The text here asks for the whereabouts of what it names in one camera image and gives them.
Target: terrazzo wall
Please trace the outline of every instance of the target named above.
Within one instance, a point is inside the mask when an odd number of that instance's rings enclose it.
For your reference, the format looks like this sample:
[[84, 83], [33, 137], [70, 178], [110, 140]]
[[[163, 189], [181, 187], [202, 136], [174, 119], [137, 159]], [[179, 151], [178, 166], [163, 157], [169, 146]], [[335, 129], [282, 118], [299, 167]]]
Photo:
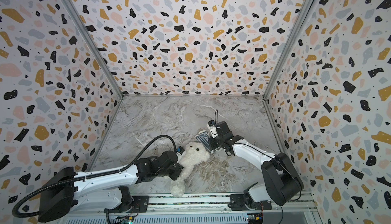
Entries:
[[72, 0], [124, 94], [263, 94], [304, 0]]
[[87, 168], [120, 98], [60, 0], [0, 2], [0, 223], [35, 224], [13, 206], [62, 168]]
[[391, 0], [315, 0], [267, 97], [324, 223], [391, 223]]

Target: marble surface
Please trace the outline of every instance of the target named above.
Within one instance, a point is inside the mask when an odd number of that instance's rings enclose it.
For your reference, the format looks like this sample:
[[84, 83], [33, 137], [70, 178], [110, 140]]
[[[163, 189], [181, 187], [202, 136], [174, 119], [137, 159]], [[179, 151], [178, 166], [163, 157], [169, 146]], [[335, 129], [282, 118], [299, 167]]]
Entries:
[[[279, 153], [275, 136], [261, 97], [125, 97], [94, 170], [129, 163], [154, 137], [167, 134], [177, 146], [196, 141], [195, 135], [219, 111], [234, 135], [272, 153]], [[168, 139], [155, 141], [142, 158], [159, 156], [172, 149]], [[186, 180], [186, 192], [241, 192], [262, 173], [246, 160], [227, 156], [224, 151], [211, 155], [196, 166]], [[169, 193], [171, 179], [155, 178], [130, 187], [131, 193]]]

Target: wire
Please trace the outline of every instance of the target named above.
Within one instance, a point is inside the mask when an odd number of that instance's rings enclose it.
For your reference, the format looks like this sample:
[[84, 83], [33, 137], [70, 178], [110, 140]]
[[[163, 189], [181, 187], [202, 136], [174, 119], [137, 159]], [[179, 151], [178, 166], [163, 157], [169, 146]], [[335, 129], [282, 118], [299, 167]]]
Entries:
[[131, 167], [136, 160], [138, 160], [138, 158], [140, 158], [140, 156], [144, 153], [144, 151], [154, 142], [156, 141], [157, 139], [159, 138], [168, 138], [173, 146], [174, 146], [174, 152], [176, 152], [176, 145], [175, 145], [175, 142], [174, 140], [168, 136], [168, 135], [160, 135], [160, 136], [157, 136], [155, 137], [154, 139], [152, 139], [141, 151], [140, 153], [132, 160], [132, 162], [130, 162], [128, 165], [124, 166], [123, 168], [121, 168], [120, 170], [111, 170], [111, 171], [107, 171], [107, 172], [101, 172], [101, 173], [96, 173], [96, 174], [92, 174], [92, 175], [87, 175], [87, 176], [81, 176], [81, 177], [78, 177], [78, 178], [71, 178], [71, 179], [67, 179], [67, 180], [63, 180], [63, 181], [59, 181], [59, 182], [56, 182], [56, 183], [53, 183], [53, 184], [50, 184], [46, 187], [42, 187], [42, 188], [39, 188], [37, 190], [35, 190], [34, 192], [28, 194], [27, 196], [25, 196], [24, 198], [22, 198], [19, 202], [16, 203], [16, 205], [12, 208], [12, 215], [14, 217], [18, 217], [18, 218], [27, 218], [27, 217], [33, 217], [33, 216], [36, 216], [36, 215], [39, 215], [40, 212], [37, 211], [37, 212], [32, 212], [32, 213], [21, 213], [19, 212], [19, 208], [29, 199], [31, 199], [32, 197], [36, 196], [37, 194], [41, 193], [41, 192], [44, 192], [46, 190], [49, 190], [51, 188], [54, 188], [54, 187], [57, 187], [57, 186], [60, 186], [60, 185], [64, 185], [64, 184], [68, 184], [68, 183], [72, 183], [72, 182], [77, 182], [77, 181], [83, 181], [83, 180], [86, 180], [86, 179], [91, 179], [91, 178], [97, 178], [97, 177], [101, 177], [101, 176], [108, 176], [108, 175], [111, 175], [111, 174], [116, 174], [116, 173], [120, 173], [120, 172], [124, 172], [125, 170], [127, 170], [129, 167]]

